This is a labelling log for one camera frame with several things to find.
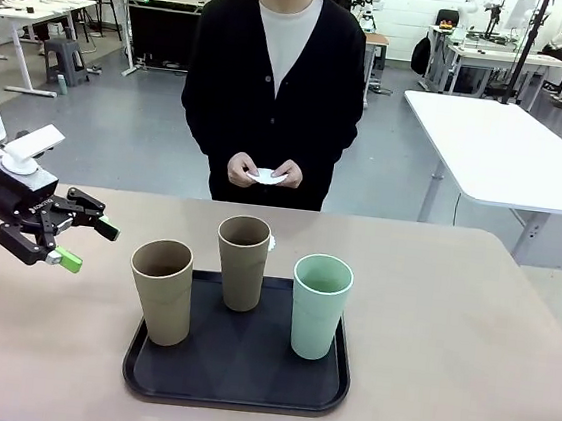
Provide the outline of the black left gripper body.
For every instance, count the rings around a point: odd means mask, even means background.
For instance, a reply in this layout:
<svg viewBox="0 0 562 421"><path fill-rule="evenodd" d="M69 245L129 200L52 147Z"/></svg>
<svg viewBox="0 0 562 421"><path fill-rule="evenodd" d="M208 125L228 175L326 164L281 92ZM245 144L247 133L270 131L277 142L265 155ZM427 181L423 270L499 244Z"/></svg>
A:
<svg viewBox="0 0 562 421"><path fill-rule="evenodd" d="M0 220L23 234L59 235L71 227L72 216L58 211L59 180L39 167L34 173L15 174L0 163Z"/></svg>

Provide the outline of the person's right hand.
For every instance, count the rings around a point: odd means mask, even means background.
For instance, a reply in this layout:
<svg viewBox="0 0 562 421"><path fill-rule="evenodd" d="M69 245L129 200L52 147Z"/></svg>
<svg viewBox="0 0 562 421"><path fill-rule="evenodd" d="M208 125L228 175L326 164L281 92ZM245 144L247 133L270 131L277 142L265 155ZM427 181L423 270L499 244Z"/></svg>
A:
<svg viewBox="0 0 562 421"><path fill-rule="evenodd" d="M247 188L256 183L259 171L248 154L236 153L227 164L227 178L236 187Z"/></svg>

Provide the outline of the person's left hand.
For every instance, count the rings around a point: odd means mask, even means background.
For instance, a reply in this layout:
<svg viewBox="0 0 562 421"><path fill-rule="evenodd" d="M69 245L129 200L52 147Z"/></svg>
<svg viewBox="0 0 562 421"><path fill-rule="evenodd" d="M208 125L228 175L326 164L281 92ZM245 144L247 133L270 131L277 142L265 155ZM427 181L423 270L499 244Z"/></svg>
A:
<svg viewBox="0 0 562 421"><path fill-rule="evenodd" d="M277 186L292 189L299 188L304 178L300 166L291 159L282 163L271 177L277 180Z"/></svg>

